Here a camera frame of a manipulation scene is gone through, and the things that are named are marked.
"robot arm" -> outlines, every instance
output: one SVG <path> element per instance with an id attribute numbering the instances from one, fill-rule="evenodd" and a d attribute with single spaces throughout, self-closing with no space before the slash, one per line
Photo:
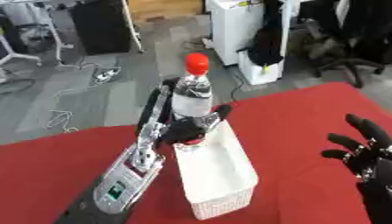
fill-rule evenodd
<path id="1" fill-rule="evenodd" d="M 367 140 L 361 144 L 350 137 L 329 134 L 328 140 L 347 150 L 324 150 L 324 158 L 336 158 L 360 180 L 357 187 L 363 196 L 367 214 L 373 224 L 392 221 L 392 140 L 375 123 L 355 115 L 346 121 Z"/>
<path id="2" fill-rule="evenodd" d="M 55 221 L 56 224 L 123 224 L 164 166 L 159 143 L 184 143 L 203 137 L 231 111 L 223 105 L 210 115 L 170 122 L 172 91 L 177 80 L 155 89 L 136 126 L 136 141 Z"/>

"desk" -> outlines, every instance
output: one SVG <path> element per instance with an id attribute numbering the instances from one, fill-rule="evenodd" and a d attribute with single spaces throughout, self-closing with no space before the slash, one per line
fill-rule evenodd
<path id="1" fill-rule="evenodd" d="M 369 224 L 356 179 L 319 153 L 337 147 L 328 132 L 357 139 L 354 113 L 392 133 L 392 116 L 354 88 L 333 83 L 239 101 L 229 122 L 260 177 L 250 205 L 198 221 L 169 147 L 160 176 L 128 224 Z M 130 145 L 134 127 L 95 128 L 0 146 L 2 223 L 52 223 L 90 181 Z"/>

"white plastic basket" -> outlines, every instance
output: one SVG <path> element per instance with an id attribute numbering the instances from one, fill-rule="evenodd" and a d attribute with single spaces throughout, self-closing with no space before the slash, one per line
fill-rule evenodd
<path id="1" fill-rule="evenodd" d="M 258 183 L 255 169 L 228 122 L 201 145 L 174 146 L 185 196 L 198 220 L 246 207 Z"/>

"white box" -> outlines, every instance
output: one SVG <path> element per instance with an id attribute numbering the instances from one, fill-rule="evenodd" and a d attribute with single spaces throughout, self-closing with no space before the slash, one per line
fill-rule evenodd
<path id="1" fill-rule="evenodd" d="M 246 47 L 263 26 L 264 4 L 240 6 L 241 2 L 244 1 L 208 2 L 213 26 L 213 49 L 225 66 L 238 64 L 237 51 Z"/>
<path id="2" fill-rule="evenodd" d="M 174 145 L 185 196 L 198 220 L 246 207 L 258 183 L 255 169 L 227 121 L 201 145 Z"/>
<path id="3" fill-rule="evenodd" d="M 279 64 L 271 65 L 267 69 L 255 65 L 248 57 L 248 52 L 238 53 L 238 67 L 250 85 L 260 85 L 276 81 L 280 77 Z"/>

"white cabinet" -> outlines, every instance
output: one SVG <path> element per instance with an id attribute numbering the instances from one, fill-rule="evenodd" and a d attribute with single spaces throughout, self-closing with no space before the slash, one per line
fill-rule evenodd
<path id="1" fill-rule="evenodd" d="M 212 13 L 213 48 L 225 66 L 238 64 L 237 51 L 245 47 L 263 25 L 263 4 L 242 6 L 243 2 L 207 1 Z"/>

